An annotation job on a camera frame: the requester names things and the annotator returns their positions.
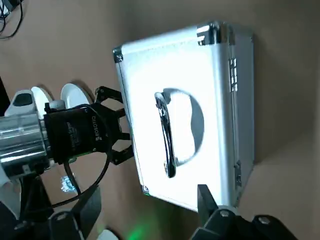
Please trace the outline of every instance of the brown cardboard surface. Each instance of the brown cardboard surface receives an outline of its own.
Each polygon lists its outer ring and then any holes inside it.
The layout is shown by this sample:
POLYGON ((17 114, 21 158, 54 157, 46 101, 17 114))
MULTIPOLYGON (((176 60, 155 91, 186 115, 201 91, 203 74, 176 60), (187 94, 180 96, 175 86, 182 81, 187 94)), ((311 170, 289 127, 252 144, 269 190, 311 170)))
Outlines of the brown cardboard surface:
MULTIPOLYGON (((261 163, 240 211, 248 218, 272 213, 300 239, 318 239, 317 158, 309 149, 312 137, 295 141, 314 123, 318 5, 312 0, 24 0, 20 31, 0 41, 0 75, 11 97, 43 84, 58 99, 63 85, 74 80, 92 91, 100 85, 119 89, 112 49, 124 42, 212 19, 252 28, 256 159, 261 163)), ((19 11, 13 15, 5 34, 14 29, 19 11)), ((104 156, 94 154, 73 164, 83 188, 103 163, 104 156)), ((61 174, 53 169, 43 177, 53 202, 68 197, 59 188, 61 174)), ((101 193, 103 211, 92 239, 104 227, 129 239, 141 226, 140 239, 187 239, 197 225, 195 213, 142 195, 133 160, 110 166, 101 193)))

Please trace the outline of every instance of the black metal bracket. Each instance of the black metal bracket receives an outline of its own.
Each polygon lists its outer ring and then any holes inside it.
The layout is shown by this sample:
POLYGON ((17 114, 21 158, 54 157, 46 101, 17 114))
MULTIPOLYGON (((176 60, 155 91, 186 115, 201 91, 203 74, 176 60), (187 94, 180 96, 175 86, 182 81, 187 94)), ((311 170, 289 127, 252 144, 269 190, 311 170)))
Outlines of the black metal bracket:
POLYGON ((198 185, 198 213, 203 227, 199 227, 192 240, 297 240, 277 218, 257 215, 252 222, 233 211, 218 208, 207 185, 198 185))
MULTIPOLYGON (((95 90, 94 104, 101 104, 103 101, 107 99, 113 99, 123 104, 121 92, 108 88, 106 86, 98 87, 95 90)), ((118 140, 131 140, 130 133, 122 132, 119 124, 120 118, 126 116, 126 111, 124 108, 121 108, 119 110, 112 110, 108 107, 103 106, 103 109, 101 109, 101 112, 106 113, 106 115, 108 116, 105 119, 105 121, 112 131, 112 136, 111 136, 112 144, 115 144, 118 140)), ((112 154, 113 158, 111 162, 114 165, 119 165, 134 156, 132 145, 130 145, 129 147, 127 147, 122 151, 112 150, 112 153, 113 153, 112 154)))

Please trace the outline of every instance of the chrome handle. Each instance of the chrome handle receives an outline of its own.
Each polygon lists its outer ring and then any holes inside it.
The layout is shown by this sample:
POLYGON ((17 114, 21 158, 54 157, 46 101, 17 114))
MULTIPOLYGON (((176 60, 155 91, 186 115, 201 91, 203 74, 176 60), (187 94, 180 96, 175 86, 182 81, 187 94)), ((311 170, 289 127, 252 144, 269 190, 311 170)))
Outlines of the chrome handle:
POLYGON ((165 95, 161 92, 154 94, 156 107, 158 108, 162 133, 164 139, 166 161, 164 162, 164 169, 168 178, 173 178, 176 175, 176 157, 172 141, 171 126, 169 112, 167 108, 167 100, 165 95))

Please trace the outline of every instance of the silver cylinder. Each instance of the silver cylinder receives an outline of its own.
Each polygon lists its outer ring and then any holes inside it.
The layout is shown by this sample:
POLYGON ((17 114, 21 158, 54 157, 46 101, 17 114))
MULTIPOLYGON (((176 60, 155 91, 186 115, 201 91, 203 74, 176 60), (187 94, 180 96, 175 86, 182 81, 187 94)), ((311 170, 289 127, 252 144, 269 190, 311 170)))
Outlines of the silver cylinder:
POLYGON ((0 163, 9 178, 50 167, 50 144, 36 113, 0 118, 0 163))

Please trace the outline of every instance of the silver briefcase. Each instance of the silver briefcase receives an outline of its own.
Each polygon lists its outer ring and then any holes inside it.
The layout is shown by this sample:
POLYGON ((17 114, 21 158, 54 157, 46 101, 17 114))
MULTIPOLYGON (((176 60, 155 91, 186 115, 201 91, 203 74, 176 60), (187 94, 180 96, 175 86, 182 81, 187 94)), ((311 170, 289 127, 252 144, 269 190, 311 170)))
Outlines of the silver briefcase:
POLYGON ((197 186, 236 206, 254 163, 252 33, 224 22, 113 50, 145 194, 197 211, 197 186))

